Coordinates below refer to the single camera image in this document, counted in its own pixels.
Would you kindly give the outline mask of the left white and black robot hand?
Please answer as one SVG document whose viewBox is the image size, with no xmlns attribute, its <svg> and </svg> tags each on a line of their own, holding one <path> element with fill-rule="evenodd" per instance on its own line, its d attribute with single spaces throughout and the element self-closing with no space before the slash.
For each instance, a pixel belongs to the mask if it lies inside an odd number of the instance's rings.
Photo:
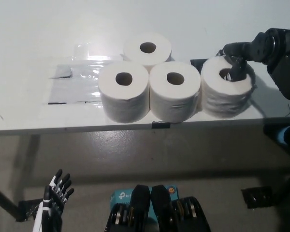
<svg viewBox="0 0 290 232">
<path fill-rule="evenodd" d="M 60 232 L 62 229 L 62 214 L 68 198 L 74 193 L 71 188 L 70 174 L 62 177 L 59 169 L 49 185 L 44 189 L 43 200 L 40 202 L 33 232 Z"/>
</svg>

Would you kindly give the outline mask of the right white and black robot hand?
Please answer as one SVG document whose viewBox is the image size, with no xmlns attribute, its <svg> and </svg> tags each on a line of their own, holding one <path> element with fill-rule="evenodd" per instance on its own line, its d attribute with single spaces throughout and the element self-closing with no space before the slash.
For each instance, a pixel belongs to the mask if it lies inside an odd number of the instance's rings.
<svg viewBox="0 0 290 232">
<path fill-rule="evenodd" d="M 271 28 L 260 32 L 251 42 L 236 42 L 226 44 L 218 53 L 232 64 L 230 71 L 223 79 L 231 82 L 244 80 L 248 61 L 262 63 L 272 74 L 281 52 L 286 49 L 286 29 Z"/>
</svg>

